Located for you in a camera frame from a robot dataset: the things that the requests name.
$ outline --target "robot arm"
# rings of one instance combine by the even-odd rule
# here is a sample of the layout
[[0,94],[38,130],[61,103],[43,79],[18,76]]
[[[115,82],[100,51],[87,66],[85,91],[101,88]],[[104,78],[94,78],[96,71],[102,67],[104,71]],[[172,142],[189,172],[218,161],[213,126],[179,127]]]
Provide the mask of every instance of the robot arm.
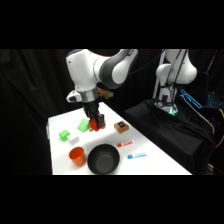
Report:
[[87,49],[69,52],[66,61],[75,91],[67,97],[68,102],[82,102],[84,111],[97,127],[104,125],[104,115],[98,111],[97,83],[110,89],[121,87],[138,56],[137,49],[121,49],[113,57],[103,57]]
[[171,114],[176,111],[175,84],[190,84],[197,76],[197,69],[191,64],[188,52],[188,49],[167,49],[166,59],[170,64],[159,66],[156,72],[161,88],[156,105]]

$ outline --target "green block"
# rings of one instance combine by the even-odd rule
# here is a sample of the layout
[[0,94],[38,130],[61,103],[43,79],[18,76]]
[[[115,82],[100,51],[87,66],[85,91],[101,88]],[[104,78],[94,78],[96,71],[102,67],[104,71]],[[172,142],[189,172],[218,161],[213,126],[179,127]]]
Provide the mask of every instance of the green block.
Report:
[[63,142],[67,142],[68,141],[68,136],[70,135],[70,133],[68,132],[68,131],[63,131],[63,132],[61,132],[60,134],[59,134],[59,136],[60,136],[60,138],[61,138],[61,140],[63,141]]
[[86,132],[87,130],[89,130],[89,121],[86,120],[85,118],[82,119],[82,122],[80,123],[78,129],[81,132]]

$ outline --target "brown box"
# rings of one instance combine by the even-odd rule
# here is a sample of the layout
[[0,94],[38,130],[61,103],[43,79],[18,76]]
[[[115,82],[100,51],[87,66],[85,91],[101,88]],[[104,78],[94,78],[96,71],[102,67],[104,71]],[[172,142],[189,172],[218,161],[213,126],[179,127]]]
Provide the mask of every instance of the brown box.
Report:
[[116,123],[114,127],[120,134],[129,130],[129,125],[126,124],[124,121]]

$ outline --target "green light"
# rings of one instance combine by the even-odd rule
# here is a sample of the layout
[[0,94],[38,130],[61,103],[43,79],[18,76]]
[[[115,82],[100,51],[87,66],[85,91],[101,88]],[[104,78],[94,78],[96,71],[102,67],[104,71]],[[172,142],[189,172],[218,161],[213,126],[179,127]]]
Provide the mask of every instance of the green light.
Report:
[[176,115],[176,112],[175,112],[175,110],[173,108],[171,108],[169,114],[175,116]]

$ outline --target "white table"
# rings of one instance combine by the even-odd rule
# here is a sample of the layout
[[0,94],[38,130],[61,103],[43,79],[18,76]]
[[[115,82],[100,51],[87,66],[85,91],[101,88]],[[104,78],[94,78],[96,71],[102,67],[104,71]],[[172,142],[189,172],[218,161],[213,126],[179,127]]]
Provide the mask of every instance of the white table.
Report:
[[[114,124],[124,120],[104,103],[100,103],[100,113],[105,115],[106,129],[98,132],[82,133],[78,125],[86,118],[83,109],[49,118],[49,138],[54,175],[92,175],[87,162],[82,167],[76,167],[69,159],[69,152],[75,147],[83,147],[86,158],[90,151],[99,144],[110,144],[117,148],[118,143],[135,140],[129,146],[117,148],[120,153],[120,164],[112,173],[113,175],[190,175],[190,173],[170,158],[155,144],[144,137],[130,125],[130,130],[119,134]],[[69,141],[62,142],[59,133],[67,130],[76,133],[80,141],[71,144]],[[128,155],[143,153],[147,157],[131,159]]]

